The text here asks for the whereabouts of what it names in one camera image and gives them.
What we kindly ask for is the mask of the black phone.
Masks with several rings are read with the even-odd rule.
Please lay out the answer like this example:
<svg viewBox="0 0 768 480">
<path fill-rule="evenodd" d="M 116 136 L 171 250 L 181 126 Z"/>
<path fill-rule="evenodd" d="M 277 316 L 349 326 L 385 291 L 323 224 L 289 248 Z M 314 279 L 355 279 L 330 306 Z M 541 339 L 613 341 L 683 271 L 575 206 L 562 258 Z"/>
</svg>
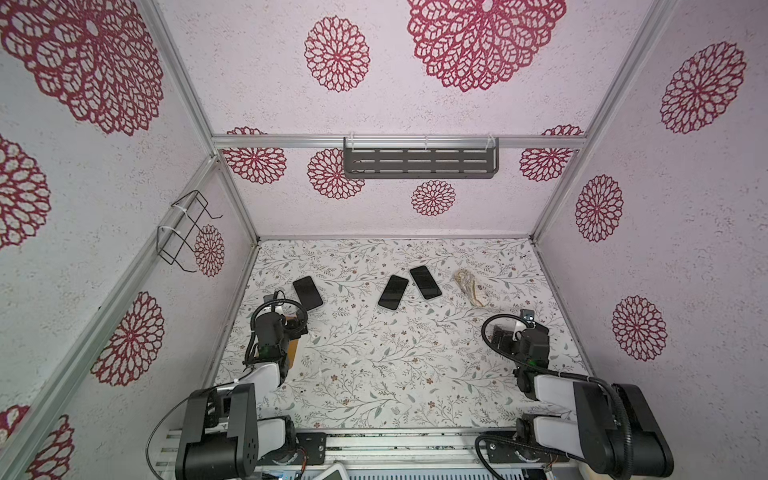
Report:
<svg viewBox="0 0 768 480">
<path fill-rule="evenodd" d="M 409 273 L 424 300 L 432 300 L 442 295 L 442 290 L 426 265 L 412 268 Z"/>
<path fill-rule="evenodd" d="M 391 275 L 379 297 L 377 302 L 378 306 L 390 311 L 396 311 L 400 306 L 408 285 L 408 279 L 397 275 Z"/>
</svg>

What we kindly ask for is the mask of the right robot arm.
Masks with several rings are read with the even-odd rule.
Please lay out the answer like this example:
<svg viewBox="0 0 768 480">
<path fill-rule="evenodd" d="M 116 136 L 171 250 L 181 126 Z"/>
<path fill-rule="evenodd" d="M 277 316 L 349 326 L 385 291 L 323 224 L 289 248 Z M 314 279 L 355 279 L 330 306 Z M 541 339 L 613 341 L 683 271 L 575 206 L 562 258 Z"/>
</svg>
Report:
<svg viewBox="0 0 768 480">
<path fill-rule="evenodd" d="M 578 461 L 612 479 L 671 476 L 672 450 L 638 386 L 552 370 L 548 328 L 522 318 L 506 328 L 502 318 L 494 315 L 482 325 L 483 342 L 513 362 L 517 387 L 528 399 L 560 406 L 573 417 L 525 414 L 513 434 L 482 434 L 477 446 L 506 444 L 528 462 Z"/>
</svg>

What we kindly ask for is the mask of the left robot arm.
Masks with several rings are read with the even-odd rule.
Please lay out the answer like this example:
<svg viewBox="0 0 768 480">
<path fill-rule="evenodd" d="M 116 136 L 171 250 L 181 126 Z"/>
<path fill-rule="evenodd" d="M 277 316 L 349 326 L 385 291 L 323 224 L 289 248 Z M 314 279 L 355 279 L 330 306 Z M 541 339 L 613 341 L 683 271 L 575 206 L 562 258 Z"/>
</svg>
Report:
<svg viewBox="0 0 768 480">
<path fill-rule="evenodd" d="M 296 465 L 305 471 L 324 462 L 325 434 L 300 435 L 290 416 L 259 414 L 265 396 L 287 379 L 314 307 L 276 292 L 252 312 L 241 376 L 196 390 L 181 403 L 176 479 L 247 479 L 259 467 Z"/>
</svg>

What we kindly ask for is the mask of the left phone in case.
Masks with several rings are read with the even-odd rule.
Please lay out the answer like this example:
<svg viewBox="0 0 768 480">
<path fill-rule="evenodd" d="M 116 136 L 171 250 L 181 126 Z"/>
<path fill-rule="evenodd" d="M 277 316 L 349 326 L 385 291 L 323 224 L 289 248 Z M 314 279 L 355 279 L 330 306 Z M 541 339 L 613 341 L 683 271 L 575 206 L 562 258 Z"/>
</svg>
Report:
<svg viewBox="0 0 768 480">
<path fill-rule="evenodd" d="M 323 298 L 311 276 L 305 276 L 292 282 L 301 305 L 307 310 L 314 310 L 324 304 Z"/>
</svg>

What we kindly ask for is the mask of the white wooden-top tissue box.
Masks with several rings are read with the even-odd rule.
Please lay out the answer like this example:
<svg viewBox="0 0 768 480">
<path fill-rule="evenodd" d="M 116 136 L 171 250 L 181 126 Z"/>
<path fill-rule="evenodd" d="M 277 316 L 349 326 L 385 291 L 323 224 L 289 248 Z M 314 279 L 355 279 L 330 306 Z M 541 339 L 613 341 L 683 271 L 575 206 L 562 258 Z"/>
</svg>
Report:
<svg viewBox="0 0 768 480">
<path fill-rule="evenodd" d="M 282 380 L 285 381 L 290 369 L 293 367 L 297 350 L 299 346 L 300 339 L 291 339 L 288 343 L 287 349 L 286 349 L 286 356 L 285 356 L 285 364 L 284 368 L 282 369 Z"/>
</svg>

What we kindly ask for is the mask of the crumpled clear plastic bag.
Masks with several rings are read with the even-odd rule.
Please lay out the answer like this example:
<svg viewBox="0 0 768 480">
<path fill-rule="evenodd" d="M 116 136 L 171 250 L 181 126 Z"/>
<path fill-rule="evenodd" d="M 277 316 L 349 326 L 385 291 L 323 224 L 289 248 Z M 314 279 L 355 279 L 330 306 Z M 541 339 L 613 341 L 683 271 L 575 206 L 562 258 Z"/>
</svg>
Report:
<svg viewBox="0 0 768 480">
<path fill-rule="evenodd" d="M 453 279 L 461 292 L 474 307 L 484 308 L 490 303 L 477 277 L 467 269 L 459 269 L 453 274 Z"/>
</svg>

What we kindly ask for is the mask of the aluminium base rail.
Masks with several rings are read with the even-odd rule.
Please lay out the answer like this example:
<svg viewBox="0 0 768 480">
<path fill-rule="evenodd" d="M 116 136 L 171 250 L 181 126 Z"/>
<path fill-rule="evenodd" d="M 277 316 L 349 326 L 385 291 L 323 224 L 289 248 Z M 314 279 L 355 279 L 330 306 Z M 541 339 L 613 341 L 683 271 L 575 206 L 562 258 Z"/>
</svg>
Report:
<svg viewBox="0 0 768 480">
<path fill-rule="evenodd" d="M 525 453 L 497 441 L 476 444 L 485 434 L 514 436 L 511 430 L 474 428 L 304 429 L 298 432 L 298 453 L 263 457 L 252 477 L 313 479 L 336 463 L 351 479 L 490 479 L 485 464 L 506 479 L 580 477 L 564 457 Z"/>
</svg>

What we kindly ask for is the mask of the grey metal wall shelf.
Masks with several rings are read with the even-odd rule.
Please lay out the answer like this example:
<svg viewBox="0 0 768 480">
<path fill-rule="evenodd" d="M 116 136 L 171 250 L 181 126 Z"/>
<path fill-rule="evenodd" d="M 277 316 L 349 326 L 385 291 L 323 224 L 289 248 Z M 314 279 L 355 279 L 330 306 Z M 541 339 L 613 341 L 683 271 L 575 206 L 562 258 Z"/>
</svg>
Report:
<svg viewBox="0 0 768 480">
<path fill-rule="evenodd" d="M 361 180 L 491 179 L 499 171 L 499 148 L 495 139 L 478 148 L 406 148 L 359 146 L 345 137 L 342 167 L 347 178 Z"/>
</svg>

